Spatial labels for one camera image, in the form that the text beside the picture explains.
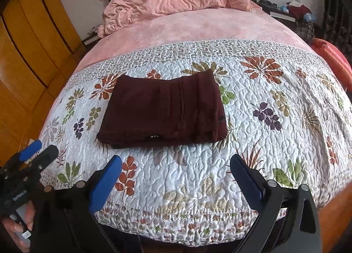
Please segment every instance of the wooden cabinet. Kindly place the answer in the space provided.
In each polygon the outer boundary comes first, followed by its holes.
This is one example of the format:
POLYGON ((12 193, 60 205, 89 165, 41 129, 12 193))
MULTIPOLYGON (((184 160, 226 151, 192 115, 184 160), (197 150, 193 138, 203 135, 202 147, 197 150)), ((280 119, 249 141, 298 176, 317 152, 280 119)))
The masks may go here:
POLYGON ((84 54, 60 0, 10 0, 0 18, 0 166, 39 137, 84 54))

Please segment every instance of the quilt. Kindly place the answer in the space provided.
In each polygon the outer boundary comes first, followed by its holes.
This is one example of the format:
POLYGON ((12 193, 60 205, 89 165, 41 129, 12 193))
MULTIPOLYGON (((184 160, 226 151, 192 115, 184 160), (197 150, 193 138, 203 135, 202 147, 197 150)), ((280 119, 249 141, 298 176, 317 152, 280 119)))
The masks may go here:
POLYGON ((59 149, 41 181, 71 187, 117 154, 123 170, 95 214, 98 222, 187 246, 228 242, 242 238, 258 215, 231 175, 233 154, 282 186, 307 184, 319 208, 352 180, 351 121, 351 102, 326 61, 312 52, 259 40, 167 44, 72 75, 39 138, 43 148, 59 149), (226 139, 129 149, 96 139, 120 75, 173 79, 207 69, 219 85, 226 139))

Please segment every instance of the plaid clothing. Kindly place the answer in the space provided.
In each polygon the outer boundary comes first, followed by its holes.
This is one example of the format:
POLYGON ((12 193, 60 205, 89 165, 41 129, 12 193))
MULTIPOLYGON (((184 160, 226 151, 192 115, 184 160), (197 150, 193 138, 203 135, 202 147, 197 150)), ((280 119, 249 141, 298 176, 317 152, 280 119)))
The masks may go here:
POLYGON ((314 36, 314 25, 312 22, 297 22, 297 28, 295 33, 303 39, 307 44, 310 44, 311 39, 315 38, 314 36))

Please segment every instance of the maroon folded pants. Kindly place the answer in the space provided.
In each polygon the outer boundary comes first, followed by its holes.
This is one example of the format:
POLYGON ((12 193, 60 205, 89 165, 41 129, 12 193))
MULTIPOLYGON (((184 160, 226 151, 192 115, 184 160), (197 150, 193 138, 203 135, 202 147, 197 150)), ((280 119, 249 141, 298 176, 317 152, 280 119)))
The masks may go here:
POLYGON ((211 70, 172 80, 117 79, 97 138, 114 148, 222 140, 224 107, 211 70))

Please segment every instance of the bolt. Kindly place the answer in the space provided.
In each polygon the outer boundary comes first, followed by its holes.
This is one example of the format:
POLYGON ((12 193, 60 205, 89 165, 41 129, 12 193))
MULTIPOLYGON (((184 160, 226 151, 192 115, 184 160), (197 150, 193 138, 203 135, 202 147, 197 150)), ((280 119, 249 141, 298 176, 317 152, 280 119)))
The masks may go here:
POLYGON ((306 184, 302 184, 301 185, 301 189, 304 190, 304 191, 308 191, 309 187, 306 184))
POLYGON ((49 193, 51 190, 52 190, 52 186, 51 186, 51 185, 47 185, 47 186, 44 188, 44 192, 46 192, 46 193, 49 193))
POLYGON ((268 180, 268 185, 269 185, 270 187, 275 187, 275 186, 277 186, 277 182, 274 181, 273 179, 269 179, 269 180, 268 180))
POLYGON ((84 187, 86 185, 86 182, 84 180, 80 180, 79 182, 77 182, 75 184, 76 187, 78 187, 79 189, 81 189, 82 187, 84 187))

